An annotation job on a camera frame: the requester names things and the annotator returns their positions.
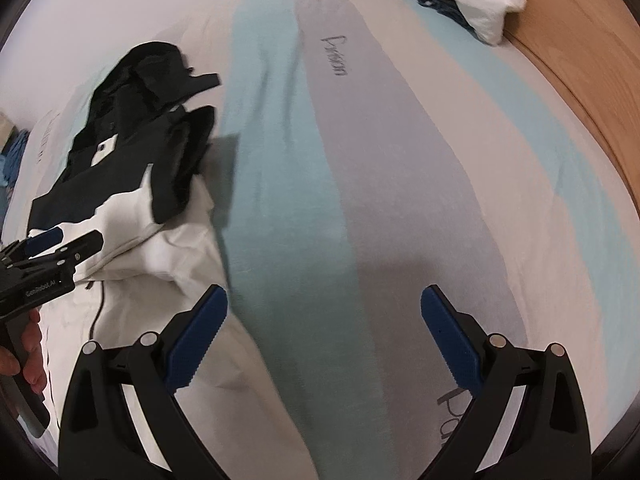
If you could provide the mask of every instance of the mattress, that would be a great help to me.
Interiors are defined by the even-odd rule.
[[[515,345],[561,342],[600,443],[640,389],[640,222],[525,56],[415,0],[226,1],[158,40],[221,75],[188,107],[222,114],[203,172],[231,308],[320,478],[417,478],[459,422],[470,396],[420,318],[431,283]],[[5,241],[100,80],[34,129]]]

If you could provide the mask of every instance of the finger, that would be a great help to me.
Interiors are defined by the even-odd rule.
[[[22,332],[22,346],[27,352],[33,352],[40,341],[42,341],[42,332],[37,323],[29,322]]]
[[[31,385],[31,390],[33,391],[34,394],[39,395],[44,391],[46,387],[47,387],[47,375],[46,373],[44,373],[44,370],[43,370],[42,374],[40,375],[36,383]]]
[[[34,323],[40,322],[40,311],[37,308],[32,308],[29,311],[29,319],[31,319]]]
[[[42,359],[42,349],[40,346],[29,354],[29,358],[24,365],[22,374],[29,384],[36,384],[40,376],[44,373],[44,362]]]
[[[0,375],[15,375],[20,373],[20,363],[11,352],[0,346]]]

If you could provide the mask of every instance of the wooden surface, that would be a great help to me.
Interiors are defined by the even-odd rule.
[[[582,120],[640,204],[640,27],[622,0],[527,0],[505,35]]]

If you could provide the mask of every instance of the blue rubber tip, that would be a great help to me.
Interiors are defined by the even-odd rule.
[[[203,303],[166,358],[164,386],[171,395],[189,386],[226,317],[228,303],[222,287],[212,288],[200,301]]]
[[[422,318],[460,388],[477,397],[482,390],[480,357],[436,291],[425,288],[420,299]]]
[[[27,258],[31,258],[36,254],[40,254],[47,249],[52,248],[54,245],[59,244],[64,237],[62,229],[54,227],[48,231],[44,231],[33,238],[27,238],[24,244],[24,255]]]

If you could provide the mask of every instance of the light blue stripe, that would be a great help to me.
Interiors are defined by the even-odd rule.
[[[431,35],[482,86],[527,139],[556,194],[569,210],[578,247],[602,311],[607,403],[613,425],[636,396],[640,383],[640,272],[618,213],[562,124],[491,47],[434,10],[420,7],[415,0],[406,2]],[[576,319],[576,330],[580,330],[579,319]]]
[[[320,477],[397,478],[293,1],[245,0],[232,35],[221,137],[213,146],[220,171],[210,186],[231,307],[260,347]]]

